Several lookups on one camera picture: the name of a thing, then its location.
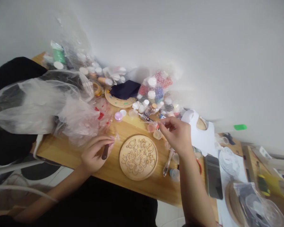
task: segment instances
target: white wall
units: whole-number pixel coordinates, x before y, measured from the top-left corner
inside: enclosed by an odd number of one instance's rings
[[[6,2],[0,1],[0,64],[48,48],[55,32],[49,18],[61,10],[50,1]],[[248,130],[233,136],[284,155],[284,0],[60,5],[77,15],[102,64],[171,62],[183,75],[174,89],[181,90],[187,106],[217,128],[246,124]],[[22,33],[12,36],[19,29]]]

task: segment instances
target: wooden coaster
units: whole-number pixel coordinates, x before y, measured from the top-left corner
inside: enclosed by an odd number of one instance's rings
[[[105,98],[107,99],[107,101],[112,104],[113,106],[122,108],[122,109],[126,109],[128,107],[131,107],[132,104],[136,101],[136,98],[130,97],[127,100],[123,100],[123,99],[118,99],[116,97],[113,97],[110,94],[110,91],[108,89],[105,89]]]
[[[157,166],[158,150],[148,137],[133,136],[123,144],[119,161],[123,173],[129,179],[145,180]]]

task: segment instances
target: floor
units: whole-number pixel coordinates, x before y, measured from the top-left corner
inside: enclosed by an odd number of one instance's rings
[[[21,174],[21,170],[16,170],[11,176],[3,183],[3,185],[19,185],[28,186],[38,189],[43,192],[49,191],[52,187],[56,186],[63,179],[65,179],[73,170],[67,167],[60,167],[58,171],[49,177],[42,180],[32,181],[27,180]],[[15,190],[0,190],[0,210],[11,209],[14,204],[21,198],[26,196],[26,192]],[[158,213],[156,224],[158,227],[180,227],[185,224],[183,210],[169,205],[167,203],[158,201]]]

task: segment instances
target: smartphone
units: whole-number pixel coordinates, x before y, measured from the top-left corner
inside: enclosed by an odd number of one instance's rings
[[[205,175],[207,193],[210,197],[223,199],[220,163],[218,158],[211,155],[205,157]]]

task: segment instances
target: yellow object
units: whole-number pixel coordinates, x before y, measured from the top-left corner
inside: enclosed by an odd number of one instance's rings
[[[284,180],[270,174],[266,174],[265,179],[271,194],[284,198]]]

